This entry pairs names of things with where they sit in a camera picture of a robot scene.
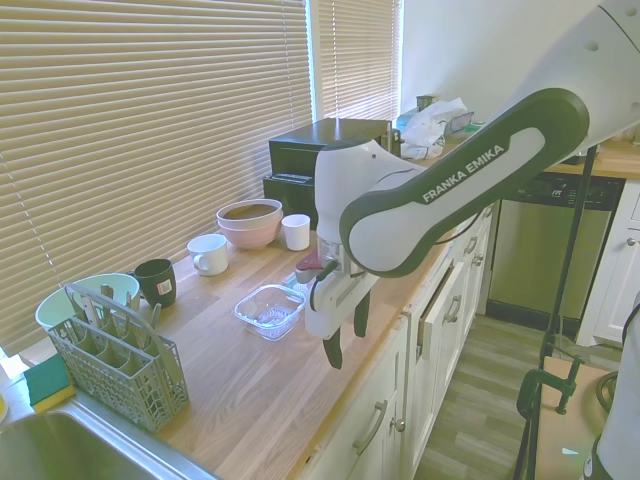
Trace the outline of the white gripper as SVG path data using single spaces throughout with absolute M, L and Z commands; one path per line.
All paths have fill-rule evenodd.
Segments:
M 341 327 L 353 316 L 354 334 L 366 336 L 371 290 L 376 277 L 367 272 L 349 274 L 338 266 L 326 266 L 315 277 L 305 307 L 305 328 L 323 339 L 329 364 L 341 369 Z

